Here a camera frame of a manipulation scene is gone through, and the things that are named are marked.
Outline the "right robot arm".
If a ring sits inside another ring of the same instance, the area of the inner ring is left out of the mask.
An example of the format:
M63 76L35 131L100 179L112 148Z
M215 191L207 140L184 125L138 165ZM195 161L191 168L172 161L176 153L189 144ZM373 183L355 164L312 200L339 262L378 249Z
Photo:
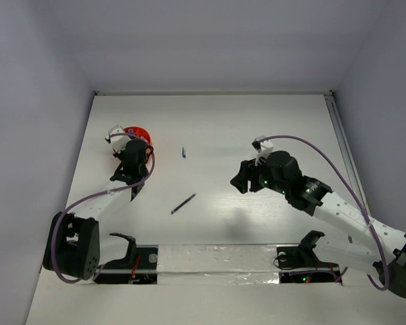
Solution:
M406 299L406 233L391 228L361 211L318 179L303 175L297 160L285 151L265 158L244 160L231 181L240 193L272 190L287 203L324 221L353 239L331 239L311 230L297 246L285 246L275 258L280 269L322 267L335 263L379 279L388 290Z

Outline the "purple pen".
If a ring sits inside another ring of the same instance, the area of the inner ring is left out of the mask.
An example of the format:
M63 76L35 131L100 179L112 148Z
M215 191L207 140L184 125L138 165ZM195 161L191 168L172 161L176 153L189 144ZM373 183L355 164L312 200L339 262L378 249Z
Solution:
M183 202L181 202L177 207L175 207L171 211L171 215L175 214L178 210L180 210L182 207L184 207L187 203L189 203L195 197L196 197L196 193L194 193L190 197L186 198Z

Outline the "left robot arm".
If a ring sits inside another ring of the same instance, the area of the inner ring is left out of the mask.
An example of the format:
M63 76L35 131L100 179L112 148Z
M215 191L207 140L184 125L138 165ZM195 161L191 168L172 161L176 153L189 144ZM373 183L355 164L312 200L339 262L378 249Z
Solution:
M154 149L143 139L130 139L115 152L120 161L106 188L58 212L51 222L43 267L64 283L95 280L107 265L136 269L136 239L107 224L115 212L132 202L154 168Z

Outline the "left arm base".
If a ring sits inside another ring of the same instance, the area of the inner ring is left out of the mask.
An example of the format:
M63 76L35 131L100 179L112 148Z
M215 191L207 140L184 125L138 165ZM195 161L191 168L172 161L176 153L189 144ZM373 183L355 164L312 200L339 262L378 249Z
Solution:
M157 284L158 283L158 246L139 246L132 236L118 232L110 233L119 244L125 244L124 253L115 253L118 257L102 263L95 272L96 284Z

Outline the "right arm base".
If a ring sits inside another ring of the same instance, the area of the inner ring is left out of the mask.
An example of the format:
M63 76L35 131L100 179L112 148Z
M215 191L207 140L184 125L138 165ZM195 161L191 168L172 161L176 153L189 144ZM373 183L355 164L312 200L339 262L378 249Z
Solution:
M313 249L323 232L310 231L299 244L277 247L273 260L281 284L341 283L338 264L319 260Z

